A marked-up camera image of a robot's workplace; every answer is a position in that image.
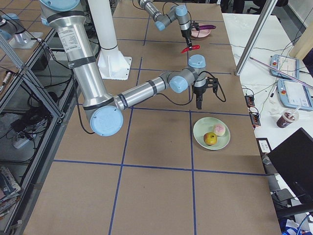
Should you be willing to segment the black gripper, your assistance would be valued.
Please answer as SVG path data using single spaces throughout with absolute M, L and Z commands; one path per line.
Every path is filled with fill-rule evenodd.
M 205 85 L 201 87 L 194 86 L 193 93 L 196 95 L 196 108 L 202 109 L 203 94 L 205 93 Z
M 192 42 L 191 42 L 191 29 L 185 29 L 185 30 L 181 30 L 181 34 L 182 37 L 185 38 L 186 43 L 187 43 L 187 47 L 189 49 L 192 48 Z

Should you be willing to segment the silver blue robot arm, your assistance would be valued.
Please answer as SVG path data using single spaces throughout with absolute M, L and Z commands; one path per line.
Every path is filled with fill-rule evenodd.
M 192 50 L 191 21 L 189 20 L 186 5 L 173 5 L 168 13 L 161 13 L 153 4 L 152 0 L 138 0 L 139 6 L 145 10 L 154 20 L 159 31 L 163 31 L 175 20 L 178 21 L 182 37 L 186 40 L 187 48 L 182 51 Z
M 90 127 L 100 136 L 111 136 L 121 129 L 123 110 L 167 88 L 181 93 L 203 77 L 205 58 L 195 54 L 188 60 L 187 67 L 179 72 L 164 72 L 155 79 L 112 95 L 107 91 L 104 79 L 127 79 L 132 60 L 118 48 L 110 3 L 107 0 L 89 1 L 101 48 L 98 57 L 87 37 L 86 17 L 78 0 L 43 0 L 40 4 L 42 21 L 57 31 L 68 66 L 81 88 Z

